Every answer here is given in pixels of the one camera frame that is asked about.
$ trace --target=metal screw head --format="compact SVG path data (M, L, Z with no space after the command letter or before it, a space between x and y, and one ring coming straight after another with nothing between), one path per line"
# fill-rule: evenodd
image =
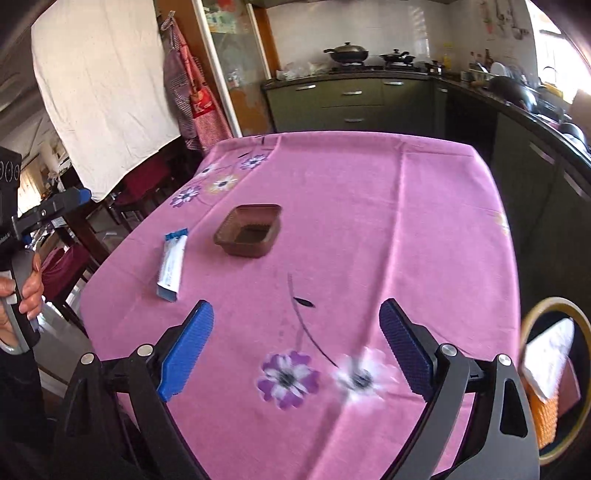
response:
M139 356L150 356L150 355L152 355L153 351L154 351L154 347L152 345L148 345L146 343L145 345L142 345L138 348L138 355Z
M95 361L95 356L92 353L85 353L80 358L80 363L82 365L90 365L93 361Z
M457 348L451 345L450 343L445 343L441 346L441 352L443 353L443 355L456 356Z
M502 353L499 355L499 362L502 365L508 367L509 365L511 365L511 357L509 357L509 355L505 355L504 353Z

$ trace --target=gas stove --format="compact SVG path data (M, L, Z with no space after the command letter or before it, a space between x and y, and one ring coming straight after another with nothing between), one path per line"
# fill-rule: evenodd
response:
M330 69L329 73L350 72L419 72L419 69L406 63L386 63L384 65L366 65L364 63L343 63Z

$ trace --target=kitchen cabinet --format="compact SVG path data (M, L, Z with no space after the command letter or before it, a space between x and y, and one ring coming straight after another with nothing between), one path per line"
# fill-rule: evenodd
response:
M323 108L321 130L381 132L384 107L378 105Z
M266 93L277 132L433 134L433 84L426 80L324 80L272 88Z
M497 109L459 89L448 90L446 140L473 146L490 165L495 145Z
M381 131L433 135L433 85L425 80L380 79L384 93Z
M383 105L381 79L323 82L320 106Z
M557 155L527 129L498 115L491 173L505 206L519 257L547 203Z
M435 84L435 102L433 114L433 137L445 139L445 111L447 105L447 87L443 83Z
M563 162L519 262L523 312L543 298L559 296L591 314L590 195L591 185Z
M289 85L267 91L275 130L307 132L322 130L320 100L325 82Z

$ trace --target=wall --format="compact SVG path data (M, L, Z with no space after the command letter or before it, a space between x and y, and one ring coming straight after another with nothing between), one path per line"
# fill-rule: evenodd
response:
M369 50L366 63L394 48L417 60L440 59L452 41L449 6L428 0L325 0L292 3L268 11L281 66L327 62L326 48L349 41Z
M457 69L467 69L471 51L482 54L484 58L488 48L492 58L502 64L521 66L530 82L538 77L534 36L525 0L512 0L517 26L528 31L521 40L515 38L517 31L511 27L509 1L457 0L448 5ZM504 24L497 18L495 5L505 16ZM489 23L484 20L487 12Z

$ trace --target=drawer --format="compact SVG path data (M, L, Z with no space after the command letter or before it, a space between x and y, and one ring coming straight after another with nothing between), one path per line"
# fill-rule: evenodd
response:
M291 85L265 92L278 133L320 129L317 119L324 83L328 82Z
M383 132L384 107L333 106L320 110L322 130Z
M322 107L383 104L380 79L330 80L322 88Z

